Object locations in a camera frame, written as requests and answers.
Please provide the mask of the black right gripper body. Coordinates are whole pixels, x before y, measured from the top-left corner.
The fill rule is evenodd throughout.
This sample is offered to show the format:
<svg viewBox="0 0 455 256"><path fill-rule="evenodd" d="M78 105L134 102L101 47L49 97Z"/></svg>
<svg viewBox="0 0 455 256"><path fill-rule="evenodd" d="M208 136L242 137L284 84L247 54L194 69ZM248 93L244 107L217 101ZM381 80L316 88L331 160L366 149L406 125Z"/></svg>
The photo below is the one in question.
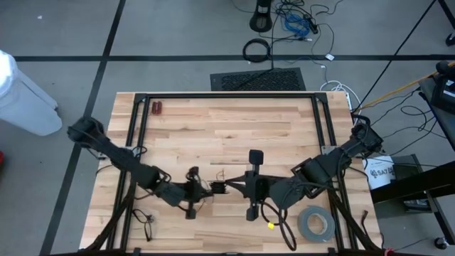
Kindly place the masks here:
<svg viewBox="0 0 455 256"><path fill-rule="evenodd" d="M250 200L250 207L246 211L246 220L254 221L259 213L264 215L264 201L269 191L271 178L259 174L259 167L264 163L264 152L250 149L249 163L252 168L245 172L244 197Z"/></svg>

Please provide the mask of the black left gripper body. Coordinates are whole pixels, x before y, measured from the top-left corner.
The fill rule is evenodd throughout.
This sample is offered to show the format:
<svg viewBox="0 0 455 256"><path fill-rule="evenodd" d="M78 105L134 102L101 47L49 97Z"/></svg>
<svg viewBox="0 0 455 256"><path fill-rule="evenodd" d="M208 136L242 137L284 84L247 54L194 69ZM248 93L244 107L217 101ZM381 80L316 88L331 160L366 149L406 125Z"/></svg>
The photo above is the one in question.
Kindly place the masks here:
<svg viewBox="0 0 455 256"><path fill-rule="evenodd" d="M186 192L185 199L188 202L188 207L185 209L186 219L193 220L196 218L196 210L194 205L203 198L204 188L201 185L199 176L199 168L197 166L191 167L186 174L187 182L184 189Z"/></svg>

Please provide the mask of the clear safety glasses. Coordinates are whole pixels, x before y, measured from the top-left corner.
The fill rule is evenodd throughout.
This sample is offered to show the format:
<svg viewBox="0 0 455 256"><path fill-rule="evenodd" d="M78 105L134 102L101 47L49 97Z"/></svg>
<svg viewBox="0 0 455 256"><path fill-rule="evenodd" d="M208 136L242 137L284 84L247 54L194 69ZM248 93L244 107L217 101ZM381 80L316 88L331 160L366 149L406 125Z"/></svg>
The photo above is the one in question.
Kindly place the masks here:
<svg viewBox="0 0 455 256"><path fill-rule="evenodd" d="M154 216L152 214L146 214L138 208L132 210L132 215L144 225L146 241L150 242L153 240L152 224L154 223Z"/></svg>

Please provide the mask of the black floor mat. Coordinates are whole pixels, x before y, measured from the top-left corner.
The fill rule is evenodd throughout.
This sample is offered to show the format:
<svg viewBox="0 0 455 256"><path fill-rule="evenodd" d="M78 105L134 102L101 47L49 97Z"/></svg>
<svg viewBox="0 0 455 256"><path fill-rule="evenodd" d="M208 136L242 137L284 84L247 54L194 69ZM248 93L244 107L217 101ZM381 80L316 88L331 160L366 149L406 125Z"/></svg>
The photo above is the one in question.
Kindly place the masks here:
<svg viewBox="0 0 455 256"><path fill-rule="evenodd" d="M300 68L210 74L212 91L306 91Z"/></svg>

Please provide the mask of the white printed paper sign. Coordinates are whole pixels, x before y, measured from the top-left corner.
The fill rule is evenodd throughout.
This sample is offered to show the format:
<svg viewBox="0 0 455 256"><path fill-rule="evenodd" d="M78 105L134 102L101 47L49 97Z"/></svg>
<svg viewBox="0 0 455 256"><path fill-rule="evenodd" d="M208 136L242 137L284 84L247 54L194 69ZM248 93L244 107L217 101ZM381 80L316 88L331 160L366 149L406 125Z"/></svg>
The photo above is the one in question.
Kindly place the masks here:
<svg viewBox="0 0 455 256"><path fill-rule="evenodd" d="M390 156L378 156L363 160L363 168L368 175L370 190L388 185L395 180L394 162Z"/></svg>

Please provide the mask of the black side cart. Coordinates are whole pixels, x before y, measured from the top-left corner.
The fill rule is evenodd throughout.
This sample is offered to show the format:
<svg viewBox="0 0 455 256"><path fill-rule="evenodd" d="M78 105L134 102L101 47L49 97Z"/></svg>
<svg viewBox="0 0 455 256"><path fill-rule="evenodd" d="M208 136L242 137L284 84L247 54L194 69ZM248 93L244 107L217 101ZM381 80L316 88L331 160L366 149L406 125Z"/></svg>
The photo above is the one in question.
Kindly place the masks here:
<svg viewBox="0 0 455 256"><path fill-rule="evenodd" d="M452 149L455 150L455 114L441 110L431 104L434 90L433 76L423 79L419 86L422 89L423 98L435 114ZM375 203L398 198L404 201L427 199L443 232L442 238L449 245L455 245L455 230L451 228L437 201L439 197L443 196L455 196L455 160L373 190L373 201Z"/></svg>

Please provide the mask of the black floor stand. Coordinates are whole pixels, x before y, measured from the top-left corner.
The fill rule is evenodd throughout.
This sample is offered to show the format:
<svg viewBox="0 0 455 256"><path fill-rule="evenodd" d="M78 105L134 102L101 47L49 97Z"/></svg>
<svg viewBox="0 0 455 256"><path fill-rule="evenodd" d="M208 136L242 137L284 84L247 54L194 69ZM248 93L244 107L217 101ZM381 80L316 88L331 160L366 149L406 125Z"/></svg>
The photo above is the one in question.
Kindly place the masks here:
<svg viewBox="0 0 455 256"><path fill-rule="evenodd" d="M250 19L250 28L258 33L268 32L272 28L272 0L257 0L255 10Z"/></svg>

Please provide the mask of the black power strip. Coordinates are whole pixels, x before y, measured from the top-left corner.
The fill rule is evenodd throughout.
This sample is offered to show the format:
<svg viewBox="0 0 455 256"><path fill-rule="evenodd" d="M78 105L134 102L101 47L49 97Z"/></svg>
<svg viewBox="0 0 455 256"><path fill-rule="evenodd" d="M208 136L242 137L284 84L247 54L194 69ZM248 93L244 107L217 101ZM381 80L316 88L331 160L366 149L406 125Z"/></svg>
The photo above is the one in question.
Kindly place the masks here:
<svg viewBox="0 0 455 256"><path fill-rule="evenodd" d="M305 16L306 21L309 24L309 29L313 34L317 34L319 32L318 26L314 23L314 19L311 16Z"/></svg>

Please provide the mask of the white plastic bin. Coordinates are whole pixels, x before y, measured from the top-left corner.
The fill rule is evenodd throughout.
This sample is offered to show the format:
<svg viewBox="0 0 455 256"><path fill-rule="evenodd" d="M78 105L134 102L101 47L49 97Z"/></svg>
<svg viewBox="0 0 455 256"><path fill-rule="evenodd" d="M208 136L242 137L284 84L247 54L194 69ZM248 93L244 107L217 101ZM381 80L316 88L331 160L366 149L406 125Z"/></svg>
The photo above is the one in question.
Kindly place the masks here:
<svg viewBox="0 0 455 256"><path fill-rule="evenodd" d="M62 128L58 103L0 50L0 119L38 136Z"/></svg>

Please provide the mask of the black electronic device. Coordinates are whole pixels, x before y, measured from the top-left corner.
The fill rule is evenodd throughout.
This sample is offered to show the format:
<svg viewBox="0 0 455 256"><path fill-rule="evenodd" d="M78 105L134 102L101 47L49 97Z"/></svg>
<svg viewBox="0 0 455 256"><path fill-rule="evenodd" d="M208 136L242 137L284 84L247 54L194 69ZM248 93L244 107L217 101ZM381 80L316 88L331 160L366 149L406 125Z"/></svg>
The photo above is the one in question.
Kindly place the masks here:
<svg viewBox="0 0 455 256"><path fill-rule="evenodd" d="M441 110L455 114L455 66L443 60L436 64L433 76L434 90L431 104Z"/></svg>

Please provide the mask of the grey duct tape roll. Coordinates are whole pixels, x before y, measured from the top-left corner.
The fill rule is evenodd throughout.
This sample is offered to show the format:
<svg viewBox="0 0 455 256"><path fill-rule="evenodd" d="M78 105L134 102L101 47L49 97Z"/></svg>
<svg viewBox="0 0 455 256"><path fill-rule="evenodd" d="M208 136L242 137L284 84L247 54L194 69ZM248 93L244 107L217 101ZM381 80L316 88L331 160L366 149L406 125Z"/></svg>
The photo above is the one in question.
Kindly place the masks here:
<svg viewBox="0 0 455 256"><path fill-rule="evenodd" d="M315 215L321 219L323 229L315 233L310 229L309 218ZM328 242L335 235L335 221L330 212L319 206L309 206L298 215L297 226L300 234L311 242Z"/></svg>

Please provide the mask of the black aluminium table frame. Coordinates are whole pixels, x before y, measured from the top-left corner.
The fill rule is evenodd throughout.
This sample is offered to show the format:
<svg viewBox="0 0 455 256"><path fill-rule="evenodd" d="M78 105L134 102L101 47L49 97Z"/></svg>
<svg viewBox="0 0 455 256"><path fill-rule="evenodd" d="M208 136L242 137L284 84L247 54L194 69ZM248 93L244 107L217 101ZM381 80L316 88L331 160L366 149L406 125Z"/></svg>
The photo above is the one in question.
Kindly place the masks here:
<svg viewBox="0 0 455 256"><path fill-rule="evenodd" d="M201 92L140 93L132 106L119 105L103 130L118 147L137 146L141 163L170 174L173 183L186 182L191 167L199 168L202 185L243 176L252 168L249 151L264 152L262 175L290 177L291 169L321 153L322 146L341 146L350 139L350 112L339 92ZM162 102L153 115L152 102ZM92 205L106 211L87 217L86 235L98 223L105 228L94 242L84 242L86 255L216 255L279 254L343 256L382 255L358 225L358 209L348 196L342 171L330 188L315 198L302 198L280 210L271 198L264 215L246 220L250 200L228 186L228 194L214 194L194 205L196 218L187 220L181 207L149 195L129 172L111 166L98 173ZM311 242L299 232L297 219L309 206L331 213L335 235L328 242ZM138 208L154 216L153 240L146 241L144 225L133 215ZM319 233L321 219L309 218Z"/></svg>

